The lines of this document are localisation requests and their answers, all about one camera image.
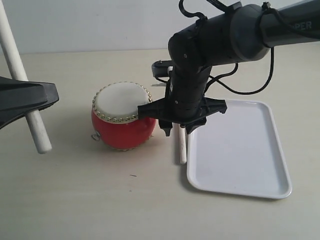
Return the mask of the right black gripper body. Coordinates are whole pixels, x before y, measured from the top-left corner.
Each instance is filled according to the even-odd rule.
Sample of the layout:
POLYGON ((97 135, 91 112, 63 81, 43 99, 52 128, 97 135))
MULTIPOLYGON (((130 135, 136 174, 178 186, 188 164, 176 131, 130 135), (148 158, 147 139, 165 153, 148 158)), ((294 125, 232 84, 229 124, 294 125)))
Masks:
POLYGON ((214 113, 225 113, 225 100, 205 97, 211 67, 191 72, 174 67, 165 89, 165 97, 138 106, 139 118, 188 125, 214 113))

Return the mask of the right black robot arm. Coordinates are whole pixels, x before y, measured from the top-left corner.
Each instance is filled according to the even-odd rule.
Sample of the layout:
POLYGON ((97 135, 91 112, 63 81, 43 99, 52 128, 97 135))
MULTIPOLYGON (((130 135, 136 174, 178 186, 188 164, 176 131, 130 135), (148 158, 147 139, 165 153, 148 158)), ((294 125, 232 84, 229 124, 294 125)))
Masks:
POLYGON ((213 0, 221 15, 208 18, 200 12, 180 12, 196 22, 176 32, 168 41, 170 60, 152 65, 155 78, 167 78, 165 96, 140 105, 139 118, 157 119, 167 136, 173 124, 188 134, 206 124, 207 117, 225 113, 224 100, 205 97, 209 86, 218 81, 211 76, 214 66, 238 65, 258 61, 273 54, 276 46, 316 42, 320 39, 320 3, 303 0, 283 7, 242 5, 225 6, 213 0))

